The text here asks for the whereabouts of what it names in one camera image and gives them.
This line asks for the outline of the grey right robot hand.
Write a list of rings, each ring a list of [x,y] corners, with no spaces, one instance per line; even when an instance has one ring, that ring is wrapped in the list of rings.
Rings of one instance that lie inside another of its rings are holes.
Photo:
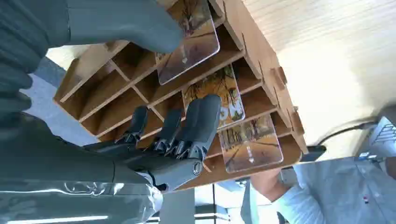
[[[0,221],[3,224],[143,224],[163,195],[199,176],[219,123],[220,97],[192,102],[177,132],[175,113],[146,150],[136,147],[143,107],[118,140],[78,146],[27,113],[48,49],[130,41],[170,53],[183,39],[154,0],[3,0],[0,3]]]

